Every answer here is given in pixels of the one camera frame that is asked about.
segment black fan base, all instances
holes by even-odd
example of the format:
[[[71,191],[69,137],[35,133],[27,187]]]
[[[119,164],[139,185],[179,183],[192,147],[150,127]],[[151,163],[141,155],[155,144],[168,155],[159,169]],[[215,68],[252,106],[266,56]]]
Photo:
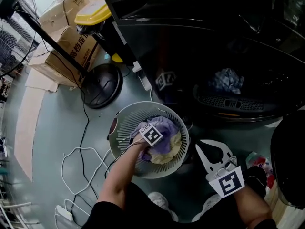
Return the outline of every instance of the black fan base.
[[[91,109],[104,108],[120,93],[123,76],[120,69],[113,64],[101,64],[89,72],[82,83],[81,98]]]

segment laundry basket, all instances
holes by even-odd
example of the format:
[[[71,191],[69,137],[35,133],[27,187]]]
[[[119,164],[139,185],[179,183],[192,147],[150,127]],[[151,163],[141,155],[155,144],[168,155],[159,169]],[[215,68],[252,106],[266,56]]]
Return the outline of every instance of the laundry basket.
[[[190,144],[188,131],[182,119],[170,108],[155,102],[138,102],[122,109],[116,116],[117,123],[109,135],[110,149],[117,158],[129,146],[129,135],[141,121],[163,116],[173,121],[181,132],[182,145],[179,153],[168,163],[153,164],[138,158],[135,175],[143,178],[161,178],[175,172],[182,164]]]

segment forearm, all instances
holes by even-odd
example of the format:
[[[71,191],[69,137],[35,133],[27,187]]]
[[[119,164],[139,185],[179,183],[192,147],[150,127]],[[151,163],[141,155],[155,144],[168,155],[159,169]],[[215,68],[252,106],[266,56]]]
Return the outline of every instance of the forearm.
[[[131,146],[111,168],[103,184],[98,201],[107,201],[124,208],[125,191],[132,180],[141,144]]]
[[[234,193],[239,215],[243,223],[249,228],[255,228],[265,219],[272,219],[272,212],[268,204],[249,186]]]

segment shoe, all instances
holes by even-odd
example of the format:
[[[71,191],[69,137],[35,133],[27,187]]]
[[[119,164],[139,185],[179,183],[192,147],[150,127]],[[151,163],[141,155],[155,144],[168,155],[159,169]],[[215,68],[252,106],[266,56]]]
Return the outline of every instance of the shoe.
[[[220,200],[221,200],[221,197],[218,194],[215,194],[215,195],[211,196],[209,199],[207,199],[203,205],[202,211],[192,219],[192,222],[198,221],[205,212],[207,212],[209,209],[211,209]]]
[[[175,212],[173,212],[172,210],[170,210],[168,208],[168,201],[167,199],[161,194],[161,193],[158,193],[158,192],[152,192],[148,195],[148,198],[151,200],[151,202],[153,202],[154,204],[158,205],[159,207],[161,207],[162,209],[168,211],[171,216],[172,216],[172,219],[173,221],[176,221],[178,222],[178,216],[176,215]]]

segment floor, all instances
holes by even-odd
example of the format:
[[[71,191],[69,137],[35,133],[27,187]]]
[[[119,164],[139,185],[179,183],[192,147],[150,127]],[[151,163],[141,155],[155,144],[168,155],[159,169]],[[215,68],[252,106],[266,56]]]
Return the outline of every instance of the floor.
[[[7,137],[10,156],[10,181],[13,183],[11,191],[16,202],[32,202],[33,206],[25,208],[23,215],[31,222],[39,221],[34,228],[54,229],[54,209],[57,205],[63,206],[64,199],[73,200],[72,193],[66,188],[61,179],[61,163],[63,155],[68,154],[80,144],[81,136],[86,125],[86,117],[82,109],[82,101],[78,89],[73,91],[69,87],[60,86],[57,93],[47,92],[44,96],[33,148],[33,183],[23,173],[14,158],[14,138],[18,109],[25,91],[27,74],[14,81],[5,109],[2,131]],[[100,156],[104,156],[109,149],[106,140],[110,125],[116,113],[125,106],[137,101],[149,101],[149,92],[142,87],[141,82],[131,73],[124,78],[123,89],[118,98],[108,107],[101,110],[87,109],[91,122],[89,123],[83,147],[94,147]],[[259,127],[234,130],[231,128],[198,128],[192,129],[195,138],[207,138],[222,141],[228,144],[233,153],[244,157],[251,151],[270,157],[269,147],[274,128]],[[84,151],[85,174],[91,177],[98,159],[93,151]],[[113,157],[108,155],[106,163]],[[104,182],[105,168],[101,167],[93,179],[93,188],[98,192]],[[66,159],[64,177],[73,191],[85,187],[87,182],[82,176],[81,157],[78,152]],[[205,180],[205,171],[200,162],[192,162],[182,166],[177,172],[160,179],[147,180],[133,178],[144,192],[159,191],[169,200],[181,222],[189,222],[193,216],[202,210],[205,200],[213,194],[212,189]],[[82,196],[93,205],[95,196],[90,189]],[[88,213],[88,207],[81,199],[76,203]],[[85,223],[87,216],[74,207],[73,213],[78,224]],[[77,228],[74,223],[65,219],[58,219],[59,229]]]

